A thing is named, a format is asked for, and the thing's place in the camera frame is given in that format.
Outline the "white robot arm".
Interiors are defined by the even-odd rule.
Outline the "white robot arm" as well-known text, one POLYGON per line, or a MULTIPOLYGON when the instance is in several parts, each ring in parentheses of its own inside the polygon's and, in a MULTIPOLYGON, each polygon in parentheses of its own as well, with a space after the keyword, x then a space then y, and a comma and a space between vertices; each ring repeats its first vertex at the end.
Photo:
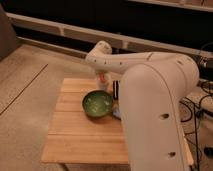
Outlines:
POLYGON ((131 171, 190 171, 179 102, 198 83, 196 62, 180 53, 114 54, 105 41, 86 61, 121 75, 119 109, 131 171))

